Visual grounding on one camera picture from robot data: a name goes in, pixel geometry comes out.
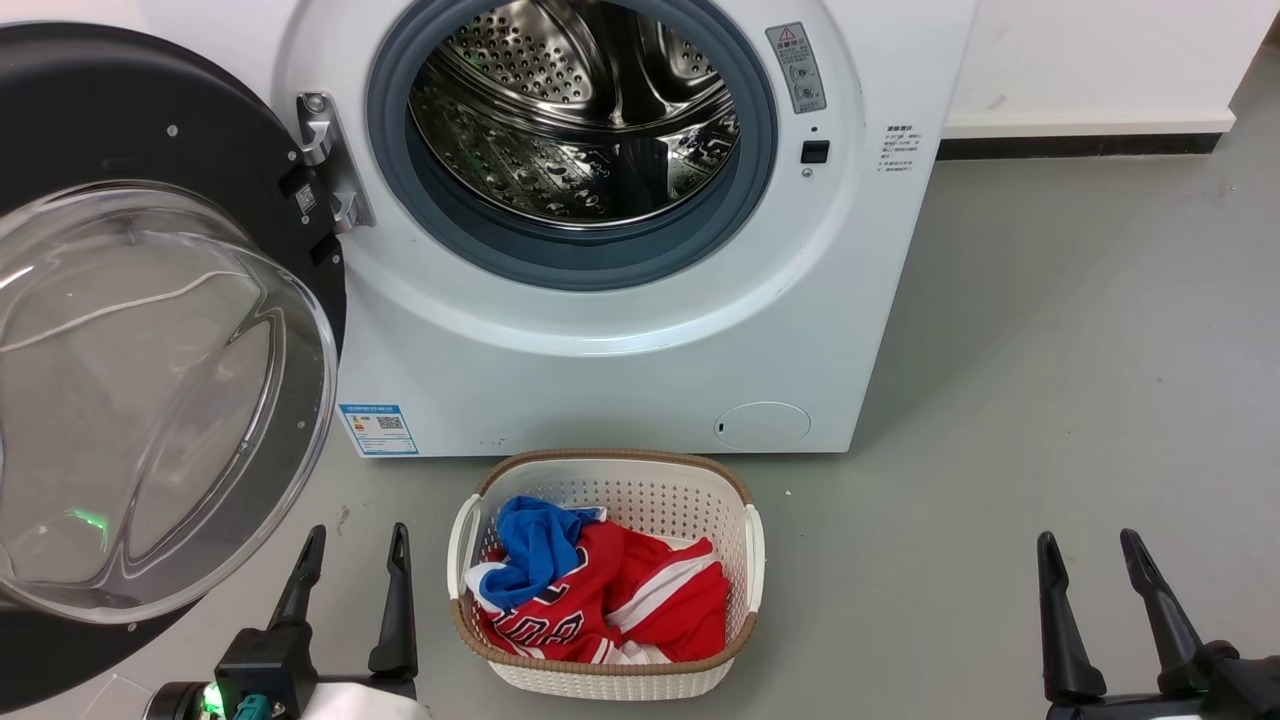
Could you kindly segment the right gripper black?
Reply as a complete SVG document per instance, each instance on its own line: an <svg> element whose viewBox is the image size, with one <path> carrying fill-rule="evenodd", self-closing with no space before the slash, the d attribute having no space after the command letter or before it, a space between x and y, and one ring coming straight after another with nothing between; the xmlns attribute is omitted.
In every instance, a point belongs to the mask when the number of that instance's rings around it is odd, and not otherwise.
<svg viewBox="0 0 1280 720"><path fill-rule="evenodd" d="M1103 700L1105 676L1085 652L1068 597L1070 577L1052 532L1037 538L1039 628L1047 719L1277 719L1279 656L1243 659L1203 653L1206 643L1140 534L1120 530L1129 582L1144 605L1160 662L1164 698Z"/></svg>

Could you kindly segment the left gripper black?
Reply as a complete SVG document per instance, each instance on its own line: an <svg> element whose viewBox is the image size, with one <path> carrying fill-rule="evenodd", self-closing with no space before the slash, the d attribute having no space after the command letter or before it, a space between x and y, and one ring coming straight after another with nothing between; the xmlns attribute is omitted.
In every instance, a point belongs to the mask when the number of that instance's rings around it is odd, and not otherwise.
<svg viewBox="0 0 1280 720"><path fill-rule="evenodd" d="M300 551L271 614L269 630L307 625L310 596L321 577L326 528L314 527ZM378 642L367 667L374 680L415 680L419 648L413 600L410 533L403 523L392 530L387 557L389 585ZM160 687L145 706L146 720L219 719L215 683L172 682Z"/></svg>

